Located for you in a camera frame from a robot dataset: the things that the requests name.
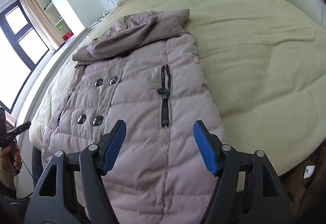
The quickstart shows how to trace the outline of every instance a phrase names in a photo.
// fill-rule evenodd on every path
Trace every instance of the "window frame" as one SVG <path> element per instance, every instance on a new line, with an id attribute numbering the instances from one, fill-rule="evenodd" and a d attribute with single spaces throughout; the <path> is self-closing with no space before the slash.
<path id="1" fill-rule="evenodd" d="M 9 13 L 10 11 L 12 11 L 16 6 L 18 6 L 26 21 L 27 21 L 27 25 L 25 25 L 21 30 L 19 30 L 18 33 L 14 34 L 14 32 L 12 31 L 5 15 L 7 13 Z M 1 100 L 0 100 L 0 106 L 5 108 L 7 112 L 9 112 L 10 114 L 12 113 L 12 110 L 14 109 L 14 106 L 17 102 L 17 99 L 22 91 L 22 89 L 24 88 L 26 82 L 28 81 L 29 77 L 31 76 L 31 74 L 33 73 L 34 69 L 37 67 L 37 65 L 40 63 L 40 61 L 43 59 L 43 57 L 49 52 L 49 48 L 48 46 L 44 43 L 44 41 L 42 40 L 42 38 L 40 37 L 39 33 L 35 30 L 34 26 L 32 25 L 30 19 L 27 17 L 21 3 L 19 0 L 15 1 L 14 3 L 12 3 L 11 5 L 9 5 L 6 9 L 4 9 L 2 12 L 0 12 L 0 27 L 4 33 L 4 35 L 6 36 L 6 38 L 8 39 L 9 43 L 11 44 L 12 48 L 14 49 L 14 51 L 17 53 L 17 55 L 20 57 L 20 59 L 23 61 L 23 63 L 25 63 L 25 65 L 31 70 L 31 72 L 29 73 L 29 75 L 27 76 L 27 78 L 25 79 L 24 83 L 22 84 L 21 88 L 19 89 L 19 92 L 11 106 L 11 109 L 9 109 Z M 37 63 L 34 63 L 30 57 L 25 53 L 25 51 L 22 49 L 22 47 L 19 45 L 18 41 L 21 40 L 28 32 L 30 32 L 31 30 L 35 30 L 35 32 L 37 33 L 37 35 L 40 37 L 40 39 L 43 41 L 43 43 L 45 44 L 45 46 L 48 48 L 48 50 L 42 55 L 42 57 L 39 59 L 39 61 Z"/>

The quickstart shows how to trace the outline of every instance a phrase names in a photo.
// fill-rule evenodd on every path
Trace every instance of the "blue gripper pad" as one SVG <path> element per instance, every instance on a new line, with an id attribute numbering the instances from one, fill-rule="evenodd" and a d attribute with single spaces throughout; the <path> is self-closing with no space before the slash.
<path id="1" fill-rule="evenodd" d="M 106 175 L 108 171 L 112 170 L 115 161 L 120 152 L 124 138 L 126 137 L 127 126 L 125 122 L 121 122 L 118 129 L 116 130 L 109 146 L 104 152 L 102 173 Z"/>
<path id="2" fill-rule="evenodd" d="M 198 122 L 194 123 L 193 134 L 207 170 L 216 176 L 218 172 L 216 154 Z"/>

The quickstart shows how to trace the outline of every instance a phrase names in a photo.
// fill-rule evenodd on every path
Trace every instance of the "jacket pocket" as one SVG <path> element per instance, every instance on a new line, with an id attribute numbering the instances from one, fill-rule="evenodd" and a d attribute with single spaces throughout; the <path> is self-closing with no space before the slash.
<path id="1" fill-rule="evenodd" d="M 161 68 L 161 85 L 162 87 L 157 90 L 157 92 L 161 95 L 162 98 L 161 125 L 162 127 L 169 127 L 169 97 L 171 94 L 171 73 L 168 64 L 162 66 Z"/>

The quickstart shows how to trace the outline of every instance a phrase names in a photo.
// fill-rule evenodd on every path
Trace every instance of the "handheld device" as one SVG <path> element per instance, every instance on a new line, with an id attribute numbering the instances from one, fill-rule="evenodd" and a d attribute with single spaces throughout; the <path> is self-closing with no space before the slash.
<path id="1" fill-rule="evenodd" d="M 6 127 L 6 115 L 4 109 L 0 109 L 0 147 L 7 147 L 8 145 L 11 146 L 11 150 L 9 154 L 6 156 L 8 165 L 12 171 L 13 176 L 16 176 L 20 173 L 20 170 L 16 170 L 14 167 L 14 157 L 16 153 L 16 137 L 24 132 L 25 130 L 29 129 L 31 126 L 31 122 L 27 121 L 26 123 L 13 128 L 12 130 L 7 132 Z"/>

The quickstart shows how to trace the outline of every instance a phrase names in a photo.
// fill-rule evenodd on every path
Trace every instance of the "person's hand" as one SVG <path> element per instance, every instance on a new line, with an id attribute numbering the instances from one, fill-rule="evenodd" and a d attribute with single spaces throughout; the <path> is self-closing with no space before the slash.
<path id="1" fill-rule="evenodd" d="M 12 173 L 6 159 L 6 155 L 8 155 L 10 150 L 11 150 L 10 145 L 0 149 L 0 168 L 6 172 Z M 14 167 L 16 168 L 16 170 L 20 170 L 22 168 L 22 157 L 20 155 L 19 146 L 17 144 L 16 144 L 16 153 L 14 159 L 15 159 Z"/>

